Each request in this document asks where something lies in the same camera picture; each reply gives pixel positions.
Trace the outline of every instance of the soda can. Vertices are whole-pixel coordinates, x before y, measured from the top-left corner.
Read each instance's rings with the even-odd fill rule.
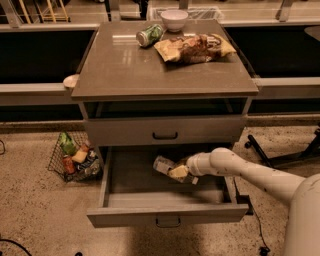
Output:
[[[136,39],[141,47],[147,47],[159,41],[163,35],[163,28],[154,24],[136,34]]]

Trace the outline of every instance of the bag of food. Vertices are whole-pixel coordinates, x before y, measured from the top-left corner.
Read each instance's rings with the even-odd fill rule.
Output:
[[[201,63],[217,60],[236,50],[217,34],[181,36],[157,42],[154,47],[165,62]]]

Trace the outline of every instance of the bowl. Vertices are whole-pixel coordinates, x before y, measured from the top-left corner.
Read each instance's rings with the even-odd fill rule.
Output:
[[[161,13],[164,26],[171,32],[180,31],[187,22],[189,14],[183,10],[166,10]]]

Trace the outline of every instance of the white object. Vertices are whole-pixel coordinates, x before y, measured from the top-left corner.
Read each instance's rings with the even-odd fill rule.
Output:
[[[68,88],[74,88],[79,80],[79,74],[71,75],[63,80],[63,85]]]
[[[289,207],[283,256],[318,256],[320,252],[320,174],[303,178],[248,162],[226,148],[191,156],[193,175],[240,176]]]
[[[161,13],[161,19],[170,32],[180,31],[187,22],[189,14],[183,10],[167,10]]]

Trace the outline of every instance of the drawer handle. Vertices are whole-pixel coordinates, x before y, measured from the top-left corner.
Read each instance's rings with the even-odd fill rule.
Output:
[[[174,224],[174,225],[161,225],[159,223],[158,218],[156,218],[156,225],[157,225],[158,228],[178,228],[178,227],[181,226],[181,220],[180,220],[180,218],[178,218],[178,223]]]
[[[157,134],[152,133],[152,137],[155,140],[175,140],[178,138],[178,133],[176,132],[173,136],[158,136]]]

